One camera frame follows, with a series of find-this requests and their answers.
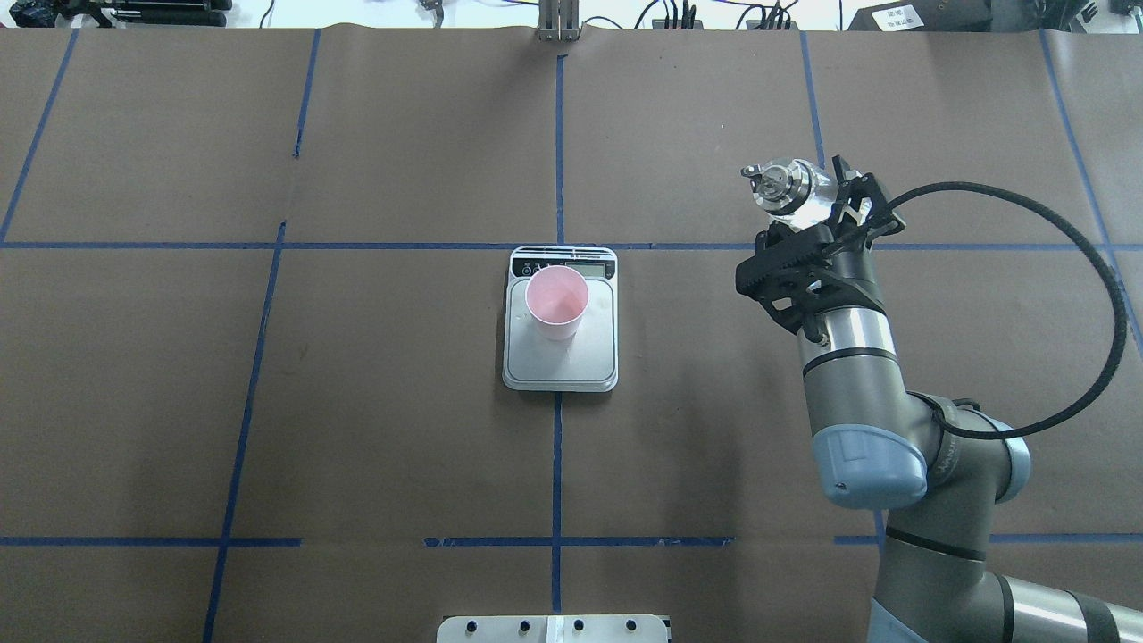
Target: scale platform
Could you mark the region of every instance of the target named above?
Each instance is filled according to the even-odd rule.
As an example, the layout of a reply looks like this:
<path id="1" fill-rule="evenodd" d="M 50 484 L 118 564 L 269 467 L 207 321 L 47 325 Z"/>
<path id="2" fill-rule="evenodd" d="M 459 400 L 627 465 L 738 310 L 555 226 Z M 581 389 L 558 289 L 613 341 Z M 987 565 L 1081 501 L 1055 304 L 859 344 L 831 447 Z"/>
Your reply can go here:
<path id="1" fill-rule="evenodd" d="M 604 262 L 609 262 L 606 270 Z M 530 274 L 552 264 L 576 267 L 588 281 L 588 310 L 580 330 L 563 341 L 539 335 L 523 300 Z M 615 254 L 606 248 L 523 247 L 512 252 L 504 306 L 503 379 L 507 388 L 577 393 L 615 388 L 620 380 L 615 272 Z"/>

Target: equipment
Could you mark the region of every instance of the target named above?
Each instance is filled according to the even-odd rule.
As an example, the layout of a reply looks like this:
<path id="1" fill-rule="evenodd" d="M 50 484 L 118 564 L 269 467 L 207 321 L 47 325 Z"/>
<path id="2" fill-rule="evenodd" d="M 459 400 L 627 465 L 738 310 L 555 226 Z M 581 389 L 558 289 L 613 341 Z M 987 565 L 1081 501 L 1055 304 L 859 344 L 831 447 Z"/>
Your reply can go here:
<path id="1" fill-rule="evenodd" d="M 231 0 L 22 0 L 9 13 L 17 25 L 37 27 L 55 26 L 57 16 L 81 15 L 91 16 L 101 27 L 113 27 L 104 9 L 120 22 L 226 26 L 223 11 L 231 7 Z"/>
<path id="2" fill-rule="evenodd" d="M 544 338 L 523 294 L 539 268 L 566 265 L 588 280 L 576 335 Z M 515 391 L 605 393 L 620 381 L 618 262 L 607 248 L 522 246 L 512 250 L 504 294 L 504 385 Z"/>
<path id="3" fill-rule="evenodd" d="M 536 37 L 547 41 L 580 40 L 580 0 L 538 0 Z"/>
<path id="4" fill-rule="evenodd" d="M 1021 436 L 1090 404 L 1111 380 L 1126 343 L 1114 274 L 1084 235 L 1047 207 L 974 183 L 938 183 L 888 201 L 872 174 L 833 158 L 776 159 L 744 168 L 770 217 L 737 290 L 796 335 L 822 491 L 847 508 L 892 509 L 870 618 L 870 643 L 925 641 L 1143 641 L 1143 612 L 985 570 L 992 507 L 1031 475 Z M 1114 340 L 1096 384 L 1064 411 L 1012 429 L 969 400 L 905 391 L 873 270 L 873 240 L 904 228 L 894 208 L 959 190 L 1022 204 L 1084 251 L 1116 311 Z"/>
<path id="5" fill-rule="evenodd" d="M 902 0 L 857 9 L 848 31 L 990 31 L 984 0 Z"/>

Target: pink cup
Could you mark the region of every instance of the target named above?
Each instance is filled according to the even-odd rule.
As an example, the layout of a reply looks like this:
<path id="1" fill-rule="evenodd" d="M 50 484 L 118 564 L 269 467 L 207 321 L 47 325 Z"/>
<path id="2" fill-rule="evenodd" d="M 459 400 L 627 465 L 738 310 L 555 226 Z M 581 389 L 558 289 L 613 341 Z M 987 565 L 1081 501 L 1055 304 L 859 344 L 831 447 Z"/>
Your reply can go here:
<path id="1" fill-rule="evenodd" d="M 588 310 L 588 280 L 567 265 L 549 265 L 528 280 L 523 302 L 541 336 L 566 340 L 580 330 L 580 320 Z"/>

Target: robotic arm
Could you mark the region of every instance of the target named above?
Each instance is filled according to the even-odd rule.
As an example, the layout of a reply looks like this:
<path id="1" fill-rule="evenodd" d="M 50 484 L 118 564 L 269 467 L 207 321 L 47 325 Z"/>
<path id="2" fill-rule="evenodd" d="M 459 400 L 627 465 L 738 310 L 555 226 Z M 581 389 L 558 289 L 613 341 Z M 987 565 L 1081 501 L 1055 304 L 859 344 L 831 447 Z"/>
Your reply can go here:
<path id="1" fill-rule="evenodd" d="M 823 493 L 846 508 L 890 509 L 870 643 L 1143 643 L 1143 612 L 985 570 L 993 507 L 1031 475 L 1022 436 L 1078 413 L 1118 367 L 1126 329 L 1113 273 L 1074 227 L 1018 194 L 949 183 L 887 201 L 872 174 L 840 156 L 833 166 L 836 178 L 798 159 L 742 170 L 770 225 L 735 276 L 798 338 Z M 1108 364 L 1087 395 L 1044 423 L 1013 429 L 972 401 L 905 389 L 870 249 L 904 228 L 894 207 L 938 190 L 1036 210 L 1081 246 L 1109 287 L 1117 324 Z"/>

